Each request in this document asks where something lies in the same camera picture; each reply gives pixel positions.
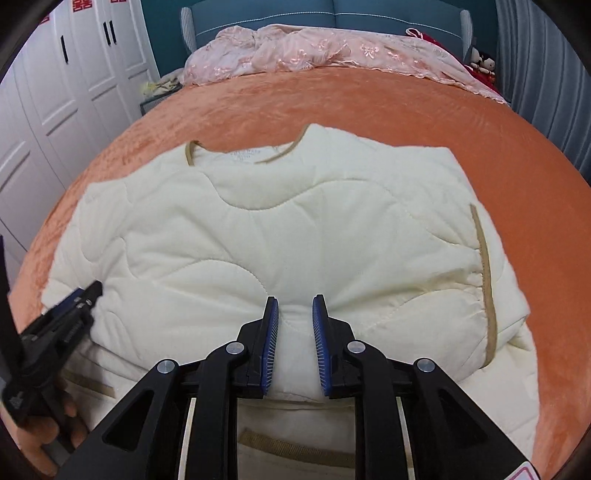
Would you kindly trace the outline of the person's left hand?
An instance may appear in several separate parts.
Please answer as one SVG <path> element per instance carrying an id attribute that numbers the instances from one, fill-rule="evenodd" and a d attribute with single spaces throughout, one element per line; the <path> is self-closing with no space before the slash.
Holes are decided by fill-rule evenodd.
<path id="1" fill-rule="evenodd" d="M 65 393 L 63 408 L 66 417 L 72 421 L 71 443 L 77 448 L 88 435 L 87 427 L 78 415 L 73 398 Z M 57 464 L 43 450 L 43 446 L 57 439 L 59 427 L 52 418 L 30 418 L 24 427 L 16 428 L 16 444 L 25 458 L 41 474 L 54 477 L 58 472 Z"/>

